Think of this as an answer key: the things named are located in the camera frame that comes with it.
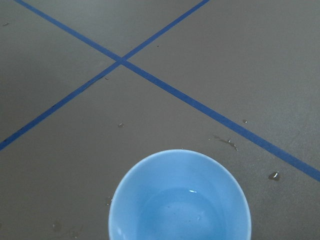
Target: gray floor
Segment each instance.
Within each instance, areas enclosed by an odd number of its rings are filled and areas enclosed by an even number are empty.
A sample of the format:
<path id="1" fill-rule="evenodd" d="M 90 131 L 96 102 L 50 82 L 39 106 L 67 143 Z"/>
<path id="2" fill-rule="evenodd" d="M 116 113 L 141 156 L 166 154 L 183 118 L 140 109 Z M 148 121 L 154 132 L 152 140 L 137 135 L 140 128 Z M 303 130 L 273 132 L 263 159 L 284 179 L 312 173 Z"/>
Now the gray floor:
<path id="1" fill-rule="evenodd" d="M 119 56 L 199 2 L 27 1 Z M 211 0 L 129 61 L 320 169 L 319 10 Z M 115 62 L 13 0 L 0 2 L 0 24 L 0 142 Z M 124 66 L 106 78 L 0 151 L 0 239 L 108 239 L 108 197 L 167 149 L 234 175 L 252 240 L 320 239 L 318 181 Z"/>

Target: bowl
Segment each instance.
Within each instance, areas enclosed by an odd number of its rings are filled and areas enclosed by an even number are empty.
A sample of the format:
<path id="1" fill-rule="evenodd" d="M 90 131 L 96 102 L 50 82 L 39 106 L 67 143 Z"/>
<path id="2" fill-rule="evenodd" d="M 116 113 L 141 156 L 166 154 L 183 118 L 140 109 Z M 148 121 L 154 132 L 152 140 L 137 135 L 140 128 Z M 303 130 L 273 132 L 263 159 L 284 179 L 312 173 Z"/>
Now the bowl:
<path id="1" fill-rule="evenodd" d="M 118 185 L 110 240 L 250 240 L 251 217 L 236 179 L 191 150 L 152 154 Z"/>

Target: blue container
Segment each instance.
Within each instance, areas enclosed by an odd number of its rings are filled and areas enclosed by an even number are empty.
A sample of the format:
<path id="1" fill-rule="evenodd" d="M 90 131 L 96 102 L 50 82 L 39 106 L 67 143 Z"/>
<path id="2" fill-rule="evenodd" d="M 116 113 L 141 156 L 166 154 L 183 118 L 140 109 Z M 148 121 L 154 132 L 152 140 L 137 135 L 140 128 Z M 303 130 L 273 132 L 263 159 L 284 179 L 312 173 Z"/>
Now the blue container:
<path id="1" fill-rule="evenodd" d="M 251 217 L 235 178 L 190 150 L 166 150 L 137 163 L 117 187 L 110 240 L 250 240 Z"/>

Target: blue stripe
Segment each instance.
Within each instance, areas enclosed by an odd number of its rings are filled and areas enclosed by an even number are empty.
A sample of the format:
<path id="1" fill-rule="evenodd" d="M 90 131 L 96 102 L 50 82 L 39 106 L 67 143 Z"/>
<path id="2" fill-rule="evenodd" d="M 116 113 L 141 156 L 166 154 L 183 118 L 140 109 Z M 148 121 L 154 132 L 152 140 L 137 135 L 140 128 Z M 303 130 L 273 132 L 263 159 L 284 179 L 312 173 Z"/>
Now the blue stripe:
<path id="1" fill-rule="evenodd" d="M 178 17 L 176 20 L 172 21 L 171 23 L 169 23 L 167 26 L 165 26 L 164 28 L 162 28 L 160 31 L 158 31 L 157 33 L 155 33 L 154 35 L 152 35 L 151 37 L 149 37 L 147 40 L 145 40 L 143 43 L 141 43 L 139 46 L 137 46 L 136 48 L 134 48 L 133 50 L 131 50 L 130 52 L 128 52 L 126 55 L 123 56 L 123 58 L 125 60 L 128 60 L 129 58 L 131 58 L 133 55 L 135 55 L 137 52 L 141 51 L 141 49 L 143 49 L 144 47 L 146 47 L 147 45 L 149 45 L 150 43 L 152 43 L 154 40 L 156 40 L 157 38 L 159 38 L 162 34 L 166 33 L 168 30 L 170 30 L 172 27 L 174 27 L 175 25 L 177 25 L 178 23 L 180 23 L 182 20 L 184 20 L 186 17 L 188 17 L 189 15 L 191 15 L 192 13 L 194 13 L 196 10 L 198 10 L 199 8 L 201 8 L 203 5 L 205 5 L 207 2 L 209 2 L 209 0 L 203 0 L 200 3 L 198 3 L 197 5 L 195 5 L 193 8 L 191 8 L 189 11 L 185 12 L 184 14 L 182 14 L 180 17 Z"/>
<path id="2" fill-rule="evenodd" d="M 80 41 L 88 44 L 92 48 L 98 50 L 99 52 L 103 53 L 104 55 L 108 56 L 109 58 L 117 61 L 120 60 L 121 57 L 117 54 L 113 53 L 112 51 L 106 49 L 105 47 L 99 45 L 98 43 L 92 41 L 91 39 L 87 38 L 86 36 L 81 35 L 77 31 L 73 30 L 72 28 L 64 25 L 63 23 L 59 22 L 58 20 L 55 20 L 54 18 L 50 17 L 49 15 L 45 14 L 44 12 L 36 9 L 35 7 L 29 5 L 28 3 L 22 1 L 22 0 L 14 0 L 18 4 L 24 6 L 25 8 L 29 9 L 30 11 L 34 12 L 35 14 L 39 15 L 40 17 L 44 18 L 45 20 L 49 21 L 50 23 L 56 25 L 58 28 L 66 31 L 67 33 L 71 34 L 75 38 L 79 39 Z"/>
<path id="3" fill-rule="evenodd" d="M 277 156 L 278 158 L 282 159 L 283 161 L 285 161 L 286 163 L 295 167 L 296 169 L 304 172 L 305 174 L 309 175 L 310 177 L 312 177 L 315 180 L 320 182 L 320 171 L 315 169 L 314 167 L 312 167 L 312 166 L 308 165 L 307 163 L 301 161 L 300 159 L 292 156 L 291 154 L 289 154 L 286 151 L 282 150 L 281 148 L 273 145 L 272 143 L 268 142 L 267 140 L 263 139 L 262 137 L 254 134 L 253 132 L 240 126 L 239 124 L 231 121 L 230 119 L 226 118 L 225 116 L 221 115 L 220 113 L 203 105 L 201 102 L 193 99 L 192 97 L 186 95 L 185 93 L 179 91 L 178 89 L 170 86 L 169 84 L 165 83 L 164 81 L 161 81 L 159 78 L 151 75 L 150 73 L 144 71 L 143 69 L 137 67 L 136 65 L 134 65 L 128 61 L 124 61 L 122 63 L 122 65 L 124 65 L 125 67 L 127 67 L 131 71 L 135 72 L 136 74 L 140 75 L 141 77 L 147 79 L 149 82 L 162 88 L 166 92 L 168 92 L 168 93 L 172 94 L 173 96 L 177 97 L 178 99 L 182 100 L 183 102 L 189 104 L 193 108 L 195 108 L 195 109 L 199 110 L 200 112 L 204 113 L 205 115 L 209 116 L 210 118 L 216 120 L 217 122 L 221 123 L 222 125 L 226 126 L 227 128 L 231 129 L 232 131 L 236 132 L 237 134 L 243 136 L 244 138 L 246 138 L 249 141 L 253 142 L 254 144 L 258 145 L 259 147 L 267 150 L 269 153 Z"/>
<path id="4" fill-rule="evenodd" d="M 14 134 L 9 136 L 7 139 L 5 139 L 3 142 L 0 142 L 0 151 L 4 149 L 6 146 L 11 144 L 13 141 L 15 141 L 17 138 L 19 138 L 21 135 L 25 134 L 27 131 L 32 129 L 34 126 L 39 124 L 42 120 L 49 117 L 51 114 L 53 114 L 55 111 L 57 111 L 59 108 L 70 102 L 72 99 L 74 99 L 76 96 L 78 96 L 80 93 L 82 93 L 84 90 L 86 90 L 88 87 L 90 87 L 92 84 L 94 84 L 96 81 L 104 77 L 105 75 L 109 74 L 111 71 L 113 71 L 115 68 L 117 68 L 121 64 L 121 61 L 117 61 L 102 72 L 100 72 L 98 75 L 96 75 L 94 78 L 71 92 L 69 95 L 67 95 L 65 98 L 57 102 L 55 105 L 50 107 L 48 110 L 43 112 L 41 115 L 37 116 L 34 120 L 29 122 L 24 127 L 20 128 L 18 131 L 16 131 Z"/>

